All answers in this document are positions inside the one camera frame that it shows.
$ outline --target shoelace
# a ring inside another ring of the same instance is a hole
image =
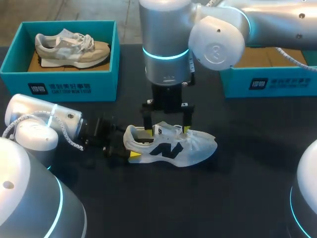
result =
[[[74,38],[81,41],[79,44],[72,45],[73,47],[80,46],[80,51],[91,50],[94,48],[94,39],[90,35],[82,35],[80,33],[75,33]]]
[[[183,133],[182,126],[175,125],[174,127],[178,128],[178,130],[176,130],[176,137],[177,138],[181,138],[182,137],[181,134]],[[193,132],[191,130],[188,130],[185,134],[187,135],[186,136],[186,141],[189,143],[190,149],[192,150],[193,149],[193,144],[195,144],[195,142],[192,141]]]

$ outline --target led light ring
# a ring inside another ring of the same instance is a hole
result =
[[[295,213],[293,211],[293,207],[292,207],[292,189],[293,187],[291,188],[291,194],[289,196],[289,201],[290,201],[290,204],[291,204],[291,210],[292,210],[292,214],[293,214],[293,217],[297,223],[297,225],[299,226],[299,228],[304,232],[304,234],[308,237],[308,238],[311,238],[311,236],[309,234],[307,234],[307,232],[302,228],[302,226],[299,224],[299,222],[297,221],[297,218],[295,216]]]
[[[241,11],[241,10],[235,8],[235,7],[232,7],[232,6],[223,6],[223,8],[230,8],[230,9],[236,10],[239,13],[241,13],[246,18],[246,20],[248,21],[250,34],[251,34],[251,23],[250,23],[250,20],[248,19],[248,17],[246,16],[246,14],[243,11]]]
[[[184,55],[186,55],[189,51],[189,49],[187,49],[186,51],[184,51],[183,53],[179,54],[179,55],[176,55],[176,56],[169,56],[169,57],[163,57],[163,56],[155,56],[155,55],[152,55],[150,54],[149,52],[147,52],[144,48],[143,48],[143,51],[144,53],[151,57],[151,58],[154,58],[154,59],[158,59],[158,60],[174,60],[174,59],[177,59],[177,58],[180,58]]]
[[[51,228],[47,232],[47,234],[44,236],[44,238],[49,238],[50,235],[52,234],[52,232],[54,231],[54,229],[56,227],[56,224],[57,224],[57,222],[59,220],[59,217],[60,217],[60,214],[61,214],[61,209],[62,209],[62,206],[63,206],[63,190],[61,188],[61,185],[60,185],[60,182],[58,181],[58,179],[56,177],[55,177],[55,179],[57,180],[58,186],[59,186],[59,193],[60,193],[59,207],[58,207],[58,211],[57,211],[57,215],[55,217],[55,220],[54,220]]]
[[[55,113],[56,108],[57,108],[57,104],[55,104],[55,105],[53,106],[53,108],[52,108],[51,115],[50,115],[50,118],[49,118],[49,121],[48,121],[48,124],[47,124],[48,127],[50,127],[50,125],[51,125],[51,123],[52,123],[53,115],[54,115],[54,113]]]

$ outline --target shoe sole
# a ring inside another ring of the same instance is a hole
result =
[[[87,62],[87,63],[81,63],[81,62],[74,62],[68,59],[44,59],[41,58],[41,67],[62,67],[62,66],[73,66],[79,69],[86,69],[91,67],[96,67],[100,63],[104,62],[108,56],[103,57],[99,60],[93,61],[93,62]]]
[[[143,154],[143,155],[139,155],[139,156],[132,157],[132,158],[130,157],[128,161],[131,164],[149,164],[149,163],[154,163],[154,162],[158,162],[158,161],[165,161],[165,162],[169,162],[169,163],[173,164],[176,167],[180,167],[180,168],[181,167],[188,167],[188,166],[192,166],[192,165],[201,163],[202,161],[210,158],[217,150],[217,147],[218,146],[216,143],[214,150],[210,151],[210,153],[208,153],[208,155],[206,157],[204,157],[203,159],[200,159],[200,160],[187,160],[186,162],[184,162],[184,161],[179,160],[179,159],[170,159],[170,158],[166,158],[166,157],[163,157],[160,155],[152,156],[152,155],[144,155]]]

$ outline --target beige sneaker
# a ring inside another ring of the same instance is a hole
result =
[[[42,58],[42,67],[71,65],[89,68],[103,62],[110,54],[107,43],[94,41],[90,35],[84,36],[66,29],[56,36],[37,34],[35,48]]]

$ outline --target cardboard insert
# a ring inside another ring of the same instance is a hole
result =
[[[301,51],[283,49],[289,56],[297,61],[307,64]],[[240,61],[235,68],[254,67],[295,67],[292,62],[286,59],[276,48],[245,48]]]
[[[78,69],[72,66],[65,67],[53,67],[53,68],[43,68],[39,64],[39,56],[36,51],[33,54],[28,72],[58,72],[58,71],[109,71],[110,61],[107,60],[105,64],[88,68],[88,69]]]

